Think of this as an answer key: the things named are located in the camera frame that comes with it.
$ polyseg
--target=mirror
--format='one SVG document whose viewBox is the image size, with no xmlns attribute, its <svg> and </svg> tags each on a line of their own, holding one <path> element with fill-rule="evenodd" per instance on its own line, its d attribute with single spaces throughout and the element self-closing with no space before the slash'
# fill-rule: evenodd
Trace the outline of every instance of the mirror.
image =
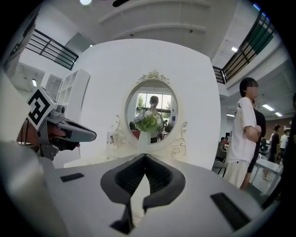
<svg viewBox="0 0 296 237">
<path fill-rule="evenodd" d="M 141 131 L 150 135 L 150 143 L 169 136 L 178 115 L 177 102 L 166 83 L 144 81 L 131 93 L 126 107 L 126 121 L 135 139 Z"/>
</svg>

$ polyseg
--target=ceiling light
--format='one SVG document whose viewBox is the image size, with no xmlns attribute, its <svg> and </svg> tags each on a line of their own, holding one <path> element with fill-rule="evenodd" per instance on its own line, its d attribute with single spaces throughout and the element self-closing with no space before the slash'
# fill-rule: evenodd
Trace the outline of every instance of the ceiling light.
<svg viewBox="0 0 296 237">
<path fill-rule="evenodd" d="M 277 116 L 279 116 L 279 117 L 282 117 L 282 114 L 279 113 L 279 112 L 276 112 L 275 114 L 276 114 Z"/>
<path fill-rule="evenodd" d="M 270 106 L 268 106 L 267 104 L 263 105 L 263 107 L 264 107 L 265 109 L 268 109 L 269 111 L 274 111 L 274 109 L 271 108 Z"/>
<path fill-rule="evenodd" d="M 88 4 L 90 4 L 92 2 L 92 0 L 80 0 L 80 3 L 82 4 L 82 5 L 88 5 Z"/>
<path fill-rule="evenodd" d="M 35 79 L 32 79 L 32 82 L 33 82 L 33 86 L 37 86 L 37 84 L 36 84 L 36 80 Z"/>
</svg>

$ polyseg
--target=floor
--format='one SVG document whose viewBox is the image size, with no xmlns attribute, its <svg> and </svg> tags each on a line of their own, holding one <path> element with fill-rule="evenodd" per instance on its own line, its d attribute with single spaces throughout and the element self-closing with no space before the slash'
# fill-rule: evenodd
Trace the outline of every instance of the floor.
<svg viewBox="0 0 296 237">
<path fill-rule="evenodd" d="M 266 193 L 269 187 L 271 186 L 273 179 L 275 178 L 275 174 L 269 173 L 267 176 L 268 181 L 266 181 L 263 179 L 263 169 L 259 168 L 258 173 L 253 181 L 253 178 L 255 176 L 257 169 L 258 168 L 256 166 L 253 169 L 253 172 L 251 174 L 251 179 L 250 179 L 250 182 L 252 181 L 253 183 L 249 183 L 246 189 L 246 192 L 249 193 L 261 205 L 264 203 L 264 201 L 268 197 Z M 218 174 L 219 169 L 214 168 L 212 169 L 212 171 Z M 222 177 L 223 172 L 224 172 L 224 169 L 221 170 L 221 172 L 219 173 L 219 176 Z"/>
</svg>

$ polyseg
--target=railing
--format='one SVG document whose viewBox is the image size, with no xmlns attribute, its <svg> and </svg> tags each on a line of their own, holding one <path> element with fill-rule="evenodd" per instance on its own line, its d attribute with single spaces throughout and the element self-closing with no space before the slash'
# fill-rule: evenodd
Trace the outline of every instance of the railing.
<svg viewBox="0 0 296 237">
<path fill-rule="evenodd" d="M 227 77 L 223 69 L 213 66 L 213 70 L 215 72 L 217 82 L 225 84 L 227 82 Z"/>
<path fill-rule="evenodd" d="M 254 25 L 237 52 L 231 57 L 223 69 L 221 69 L 227 76 L 227 80 L 229 81 L 248 65 L 272 40 L 274 34 L 274 26 L 266 14 L 260 11 Z"/>
<path fill-rule="evenodd" d="M 72 69 L 79 57 L 65 46 L 36 29 L 34 30 L 26 48 L 60 64 L 69 70 Z"/>
</svg>

